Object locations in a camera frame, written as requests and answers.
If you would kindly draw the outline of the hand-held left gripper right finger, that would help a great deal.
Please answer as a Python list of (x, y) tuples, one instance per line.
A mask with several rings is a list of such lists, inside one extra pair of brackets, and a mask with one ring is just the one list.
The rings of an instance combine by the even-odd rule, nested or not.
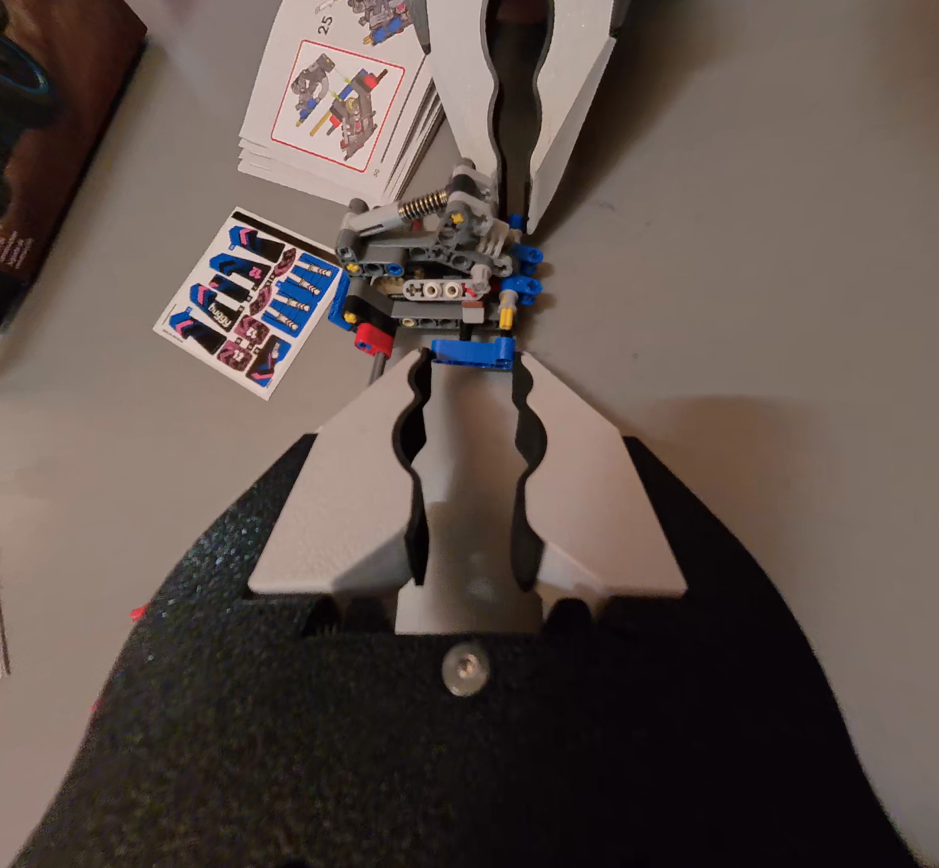
[(687, 580), (620, 430), (525, 352), (512, 373), (514, 446), (525, 468), (512, 514), (512, 572), (546, 620), (578, 601), (680, 598)]

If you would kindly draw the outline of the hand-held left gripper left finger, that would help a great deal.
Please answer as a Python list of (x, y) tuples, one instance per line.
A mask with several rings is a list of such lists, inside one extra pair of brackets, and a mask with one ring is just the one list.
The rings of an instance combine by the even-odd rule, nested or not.
[(311, 449), (248, 580), (256, 601), (330, 599), (343, 619), (401, 626), (401, 591), (429, 560), (422, 481), (431, 357), (417, 348), (336, 411)]

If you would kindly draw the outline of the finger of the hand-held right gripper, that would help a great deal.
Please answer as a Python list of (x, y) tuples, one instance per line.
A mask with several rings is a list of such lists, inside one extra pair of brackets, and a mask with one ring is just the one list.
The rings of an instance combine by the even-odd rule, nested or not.
[(500, 85), (487, 40), (490, 0), (426, 0), (431, 66), (461, 157), (494, 185), (497, 212), (508, 218), (505, 155), (495, 115)]
[(531, 231), (557, 192), (614, 45), (614, 0), (548, 1), (549, 36), (534, 78), (540, 132), (531, 157)]

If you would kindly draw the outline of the grey blue brick vehicle assembly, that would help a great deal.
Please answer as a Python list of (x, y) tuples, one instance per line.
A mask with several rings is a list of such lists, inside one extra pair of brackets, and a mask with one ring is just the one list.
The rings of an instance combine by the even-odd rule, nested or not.
[(405, 331), (435, 334), (439, 365), (512, 370), (517, 316), (543, 291), (544, 256), (526, 242), (522, 219), (498, 217), (498, 202), (495, 181), (465, 157), (436, 191), (374, 207), (349, 202), (330, 321), (371, 358), (371, 382)]

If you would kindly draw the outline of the black toy car set box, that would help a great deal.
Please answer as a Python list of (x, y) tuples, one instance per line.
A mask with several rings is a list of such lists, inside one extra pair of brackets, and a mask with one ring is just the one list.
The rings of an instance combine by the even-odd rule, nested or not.
[(135, 73), (125, 0), (1, 0), (1, 322), (37, 281)]

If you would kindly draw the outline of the white instruction booklet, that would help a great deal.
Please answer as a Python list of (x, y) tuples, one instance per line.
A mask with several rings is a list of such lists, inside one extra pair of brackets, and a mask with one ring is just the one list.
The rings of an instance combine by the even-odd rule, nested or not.
[(241, 125), (239, 170), (379, 206), (403, 197), (442, 118), (405, 0), (283, 0)]

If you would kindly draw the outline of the blue pink sticker sheet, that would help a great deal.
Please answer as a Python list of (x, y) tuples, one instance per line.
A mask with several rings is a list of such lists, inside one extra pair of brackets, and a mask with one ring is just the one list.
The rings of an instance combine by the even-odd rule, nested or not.
[(346, 290), (332, 248), (237, 207), (153, 331), (268, 401)]

